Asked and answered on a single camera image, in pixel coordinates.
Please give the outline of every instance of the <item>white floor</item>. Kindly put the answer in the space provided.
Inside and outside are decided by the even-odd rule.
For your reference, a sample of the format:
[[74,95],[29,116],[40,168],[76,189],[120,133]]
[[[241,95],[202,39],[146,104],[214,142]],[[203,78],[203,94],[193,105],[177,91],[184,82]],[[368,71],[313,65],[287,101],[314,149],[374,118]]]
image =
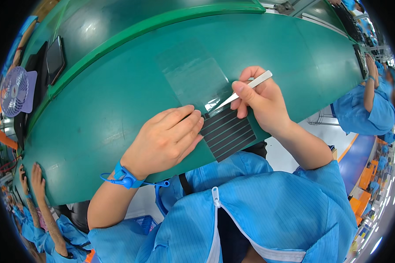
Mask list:
[[[347,149],[351,141],[354,139],[355,133],[346,135],[340,126],[331,125],[310,125],[307,120],[299,123],[301,127],[306,129],[311,134],[321,138],[327,145],[335,145],[337,148],[337,156],[340,157]],[[273,137],[265,140],[268,145],[266,149],[268,154],[266,159],[275,171],[293,172],[298,167],[294,158],[284,149],[284,147]],[[141,187],[135,197],[133,198],[126,218],[135,218],[142,215],[151,215],[157,223],[160,223],[164,218],[155,204],[155,190],[153,186]]]

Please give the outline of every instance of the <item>hand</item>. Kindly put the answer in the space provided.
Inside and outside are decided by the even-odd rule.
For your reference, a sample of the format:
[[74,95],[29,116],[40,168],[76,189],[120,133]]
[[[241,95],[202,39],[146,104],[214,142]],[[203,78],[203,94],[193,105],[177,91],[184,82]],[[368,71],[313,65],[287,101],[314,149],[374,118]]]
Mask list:
[[374,76],[376,72],[376,65],[374,64],[374,59],[368,53],[366,53],[366,64],[367,64],[367,69],[369,70],[369,74],[371,76]]
[[170,108],[148,120],[120,160],[138,180],[181,162],[203,138],[203,118],[193,105]]
[[340,5],[341,4],[341,0],[328,0],[328,2],[330,2],[331,5]]
[[28,182],[26,181],[25,170],[23,169],[23,165],[19,166],[19,181],[21,181],[23,193],[28,195]]
[[45,179],[42,178],[41,167],[36,162],[32,166],[31,185],[37,202],[45,201]]
[[239,81],[232,83],[232,89],[239,98],[231,103],[231,109],[237,109],[237,118],[242,119],[247,116],[249,105],[260,127],[276,137],[286,131],[293,122],[288,116],[281,89],[272,78],[254,89],[247,85],[250,77],[257,78],[264,72],[260,66],[250,66],[242,71]]

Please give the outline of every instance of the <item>white zipper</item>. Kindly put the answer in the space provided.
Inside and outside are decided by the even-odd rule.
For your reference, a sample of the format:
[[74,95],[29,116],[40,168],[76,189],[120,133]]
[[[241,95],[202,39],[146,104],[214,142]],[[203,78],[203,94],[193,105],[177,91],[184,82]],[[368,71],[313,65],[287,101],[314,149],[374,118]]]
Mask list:
[[252,240],[241,228],[241,226],[237,223],[236,219],[232,216],[230,211],[221,203],[219,199],[219,191],[218,187],[213,187],[212,190],[212,200],[215,206],[215,227],[214,227],[214,237],[212,239],[211,250],[209,251],[207,263],[218,262],[219,254],[221,251],[221,242],[219,240],[218,233],[218,208],[223,208],[227,214],[231,217],[237,228],[240,232],[249,240],[250,244],[252,244],[254,250],[263,258],[267,258],[270,260],[277,261],[290,261],[290,262],[301,262],[303,261],[306,252],[305,251],[280,251],[280,250],[272,250],[269,248],[262,247],[257,244],[254,240]]
[[218,208],[221,207],[219,202],[218,187],[213,187],[212,190],[212,200],[215,206],[215,223],[214,223],[214,236],[212,238],[211,250],[209,251],[208,259],[206,263],[217,263],[219,262],[219,255],[221,253],[221,241],[219,240],[218,233]]

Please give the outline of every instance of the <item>desk fan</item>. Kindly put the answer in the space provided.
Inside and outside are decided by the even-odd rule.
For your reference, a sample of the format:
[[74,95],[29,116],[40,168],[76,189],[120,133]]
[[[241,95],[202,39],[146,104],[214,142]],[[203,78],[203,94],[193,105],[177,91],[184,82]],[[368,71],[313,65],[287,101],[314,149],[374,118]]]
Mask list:
[[21,66],[6,75],[1,87],[0,104],[7,117],[15,117],[20,112],[32,112],[36,82],[37,72],[27,72]]

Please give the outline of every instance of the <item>wrist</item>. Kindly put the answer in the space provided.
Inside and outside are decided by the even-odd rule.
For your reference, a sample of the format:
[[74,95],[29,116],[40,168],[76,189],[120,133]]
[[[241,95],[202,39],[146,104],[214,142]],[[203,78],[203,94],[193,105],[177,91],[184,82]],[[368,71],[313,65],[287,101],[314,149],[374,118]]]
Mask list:
[[47,205],[47,203],[45,201],[45,198],[38,198],[37,199],[37,204],[38,204],[39,208],[41,208],[41,207],[48,207],[48,205]]
[[290,119],[287,119],[284,121],[284,123],[279,126],[279,129],[275,129],[271,132],[269,132],[272,137],[274,137],[275,139],[279,140],[279,139],[286,139],[289,137],[292,137],[292,132],[294,131],[294,126],[296,125],[295,122],[293,122]]
[[120,159],[121,166],[124,166],[137,180],[142,181],[148,177],[149,174],[143,172],[141,164],[136,162],[128,150]]

